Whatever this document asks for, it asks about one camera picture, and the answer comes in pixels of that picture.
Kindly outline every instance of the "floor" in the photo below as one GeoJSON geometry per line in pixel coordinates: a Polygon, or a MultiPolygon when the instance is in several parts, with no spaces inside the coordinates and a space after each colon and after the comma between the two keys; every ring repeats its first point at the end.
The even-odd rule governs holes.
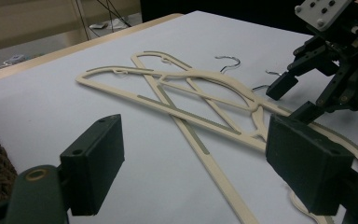
{"type": "MultiPolygon", "coordinates": [[[[129,25],[134,26],[137,24],[142,23],[142,14],[136,13],[127,17],[123,18],[129,25]]],[[[127,26],[119,21],[118,19],[114,19],[113,22],[110,21],[103,21],[106,27],[99,29],[99,28],[90,28],[94,27],[91,25],[87,28],[89,33],[89,39],[98,38],[99,36],[108,35],[112,32],[116,32],[119,30],[123,30],[127,28],[127,26]]],[[[80,35],[84,35],[84,29],[77,31],[80,35]]],[[[38,39],[32,42],[28,42],[25,44],[20,44],[17,46],[12,46],[6,49],[0,49],[0,66],[5,65],[8,60],[10,60],[13,56],[19,55],[19,57],[10,60],[13,63],[21,62],[24,60],[30,60],[35,57],[51,53],[53,51],[68,48],[76,44],[76,42],[71,41],[68,39],[68,36],[75,37],[76,34],[60,34],[60,35],[53,35],[48,36],[42,39],[38,39]]]]}

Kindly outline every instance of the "black mechanical part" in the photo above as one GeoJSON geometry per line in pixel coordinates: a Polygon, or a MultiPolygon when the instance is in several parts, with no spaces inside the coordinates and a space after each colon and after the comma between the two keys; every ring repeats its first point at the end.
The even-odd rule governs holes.
{"type": "Polygon", "coordinates": [[[270,85],[267,95],[281,99],[297,84],[296,77],[316,68],[328,77],[334,76],[316,100],[313,107],[316,111],[302,108],[297,111],[298,116],[307,123],[321,116],[320,110],[328,113],[358,110],[358,4],[350,3],[326,31],[320,32],[310,25],[308,28],[315,36],[294,51],[295,60],[270,85]]]}
{"type": "Polygon", "coordinates": [[[74,216],[96,215],[124,161],[120,116],[99,119],[60,156],[74,216]]]}
{"type": "Polygon", "coordinates": [[[310,212],[333,216],[342,204],[345,219],[358,222],[358,173],[345,147],[297,119],[272,115],[266,157],[310,212]]]}
{"type": "Polygon", "coordinates": [[[22,172],[14,183],[5,224],[67,223],[58,169],[37,166],[22,172]]]}
{"type": "Polygon", "coordinates": [[[61,165],[21,173],[9,201],[0,203],[0,223],[68,223],[97,215],[124,161],[121,116],[94,122],[61,154],[61,165]]]}

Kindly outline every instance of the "robotic arm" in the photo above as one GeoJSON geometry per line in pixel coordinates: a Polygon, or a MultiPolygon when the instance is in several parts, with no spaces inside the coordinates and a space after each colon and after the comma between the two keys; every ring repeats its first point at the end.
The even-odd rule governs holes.
{"type": "Polygon", "coordinates": [[[279,100],[302,76],[318,69],[333,76],[316,101],[307,102],[291,116],[310,123],[324,112],[358,110],[358,4],[352,0],[307,0],[296,7],[296,14],[306,21],[315,36],[294,51],[295,60],[267,90],[279,100]]]}
{"type": "Polygon", "coordinates": [[[288,118],[272,115],[268,163],[315,215],[332,216],[342,204],[343,223],[358,224],[358,173],[353,155],[308,124],[324,112],[358,110],[358,4],[352,0],[306,0],[295,8],[315,36],[294,51],[295,60],[267,90],[279,100],[302,76],[318,69],[333,76],[316,104],[306,102],[288,118]]]}

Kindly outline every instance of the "white table surface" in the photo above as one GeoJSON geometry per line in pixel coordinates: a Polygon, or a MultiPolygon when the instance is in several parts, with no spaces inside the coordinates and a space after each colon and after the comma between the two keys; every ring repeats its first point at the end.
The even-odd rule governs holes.
{"type": "MultiPolygon", "coordinates": [[[[239,223],[169,115],[81,86],[75,77],[99,66],[134,66],[133,53],[156,50],[216,72],[232,61],[214,56],[235,56],[241,66],[226,76],[252,88],[271,83],[276,77],[264,71],[283,72],[293,50],[309,38],[199,11],[163,22],[0,79],[0,143],[19,173],[41,164],[57,166],[60,154],[95,120],[121,114],[126,160],[100,213],[70,217],[71,223],[239,223]]],[[[168,69],[153,60],[149,64],[168,69]]],[[[295,110],[314,102],[328,80],[309,72],[276,104],[295,110]]],[[[141,81],[117,79],[120,88],[156,98],[146,83],[137,86],[141,81]]],[[[179,107],[215,119],[195,97],[167,92],[179,107]]],[[[229,113],[249,128],[238,111],[229,113]]],[[[317,121],[358,144],[358,111],[325,114],[317,121]]],[[[202,128],[196,131],[260,223],[314,223],[291,205],[286,184],[264,155],[202,128]]]]}

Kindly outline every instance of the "clothes hanger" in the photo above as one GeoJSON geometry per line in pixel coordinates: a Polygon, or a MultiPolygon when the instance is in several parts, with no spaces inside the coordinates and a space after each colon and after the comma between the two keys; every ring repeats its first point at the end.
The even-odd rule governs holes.
{"type": "MultiPolygon", "coordinates": [[[[199,126],[213,130],[214,132],[220,133],[226,137],[230,137],[235,140],[238,140],[241,143],[251,146],[251,147],[264,153],[265,152],[265,140],[267,139],[267,127],[263,123],[263,109],[265,108],[265,109],[271,111],[272,113],[278,113],[278,114],[285,115],[285,116],[290,115],[290,111],[288,111],[280,106],[274,105],[273,103],[265,100],[264,98],[261,98],[255,94],[253,94],[251,90],[244,87],[239,81],[235,80],[234,78],[228,77],[228,76],[222,76],[222,73],[215,73],[215,72],[210,72],[210,71],[201,71],[198,69],[194,69],[191,66],[187,65],[186,63],[181,62],[180,60],[174,58],[173,56],[171,56],[169,54],[157,52],[157,51],[145,51],[145,52],[136,53],[136,54],[132,55],[131,59],[138,66],[137,68],[124,67],[124,66],[107,66],[107,67],[95,68],[95,69],[91,69],[91,70],[87,71],[86,73],[79,75],[76,78],[76,81],[83,85],[87,85],[87,86],[90,86],[92,88],[95,88],[95,89],[98,89],[101,91],[107,91],[114,95],[118,95],[120,97],[130,99],[137,103],[140,103],[143,105],[148,105],[148,106],[151,106],[157,110],[171,114],[174,117],[174,120],[178,124],[178,126],[180,128],[181,128],[181,126],[183,126],[183,128],[181,128],[181,130],[183,129],[184,131],[182,131],[182,132],[184,132],[185,135],[189,135],[187,140],[190,142],[190,145],[192,145],[193,148],[199,149],[199,153],[197,153],[197,154],[208,155],[208,153],[206,153],[207,149],[202,148],[202,144],[200,144],[200,142],[198,142],[198,140],[197,140],[198,137],[192,133],[193,132],[192,129],[187,128],[188,121],[190,123],[194,123],[199,126]],[[153,70],[153,69],[146,69],[145,66],[142,65],[142,63],[139,60],[139,57],[143,57],[143,56],[159,57],[164,63],[173,63],[176,66],[184,69],[184,71],[173,73],[173,72],[164,72],[164,71],[158,71],[158,70],[153,70]],[[152,87],[152,89],[155,91],[155,93],[157,95],[159,95],[159,94],[162,95],[162,97],[159,96],[161,102],[153,100],[151,98],[144,97],[142,95],[137,95],[137,94],[129,92],[129,91],[123,91],[123,90],[120,90],[117,88],[113,88],[111,86],[107,86],[103,83],[98,83],[98,82],[90,79],[90,77],[92,77],[92,76],[95,76],[100,73],[105,73],[105,72],[111,72],[114,74],[132,74],[132,75],[144,76],[146,78],[146,80],[148,80],[149,85],[152,87]],[[192,89],[184,88],[184,87],[180,87],[176,84],[172,84],[169,82],[170,78],[183,78],[187,81],[187,83],[190,84],[192,89]],[[211,81],[213,83],[216,83],[218,85],[221,85],[228,89],[231,89],[232,91],[236,92],[243,99],[243,101],[246,103],[246,105],[238,105],[236,103],[209,95],[209,94],[203,92],[197,85],[195,85],[195,83],[193,83],[193,81],[192,81],[192,78],[203,78],[205,80],[211,81]],[[211,120],[207,120],[203,117],[193,115],[193,114],[186,112],[182,109],[179,109],[176,106],[174,106],[173,103],[170,102],[170,99],[168,96],[164,96],[164,91],[161,87],[164,85],[176,88],[178,90],[190,92],[190,93],[198,95],[199,97],[202,97],[203,99],[205,99],[208,102],[208,104],[216,112],[219,111],[219,112],[217,112],[219,115],[220,114],[225,115],[225,113],[223,112],[223,110],[220,111],[221,109],[214,103],[214,101],[219,102],[219,103],[224,103],[226,105],[235,106],[235,107],[241,108],[246,111],[250,111],[250,112],[252,112],[252,118],[253,118],[253,121],[255,122],[256,130],[253,133],[246,133],[243,130],[241,130],[237,125],[235,125],[235,123],[232,120],[230,120],[230,118],[223,118],[224,116],[222,116],[222,118],[230,126],[230,127],[228,127],[228,126],[223,126],[221,124],[215,123],[211,120]],[[182,124],[180,124],[180,122],[177,122],[177,120],[185,121],[185,123],[182,122],[182,124]],[[257,136],[263,137],[264,141],[256,139],[257,136]]],[[[319,125],[317,123],[310,124],[310,127],[313,128],[314,130],[316,130],[317,132],[326,135],[327,137],[330,138],[330,140],[340,143],[342,146],[346,147],[350,152],[353,153],[355,158],[358,160],[358,146],[356,146],[354,143],[352,143],[351,141],[349,141],[342,135],[334,133],[333,131],[328,130],[324,126],[319,125]]],[[[221,172],[221,171],[217,172],[216,175],[224,176],[223,172],[221,172]]],[[[320,217],[320,216],[315,216],[313,214],[309,214],[307,209],[305,208],[305,206],[299,200],[296,200],[295,196],[292,196],[291,198],[292,198],[292,202],[294,203],[294,205],[300,211],[302,211],[303,213],[314,218],[318,223],[320,223],[320,224],[331,223],[331,221],[332,221],[331,217],[320,217]]],[[[234,207],[233,207],[233,209],[238,216],[240,212],[237,212],[234,207]]],[[[246,218],[250,218],[251,220],[254,219],[252,221],[255,221],[254,223],[256,223],[255,218],[252,215],[250,215],[251,213],[250,214],[249,213],[250,213],[250,211],[246,211],[244,213],[245,217],[243,219],[241,219],[241,222],[243,222],[246,218]]]]}

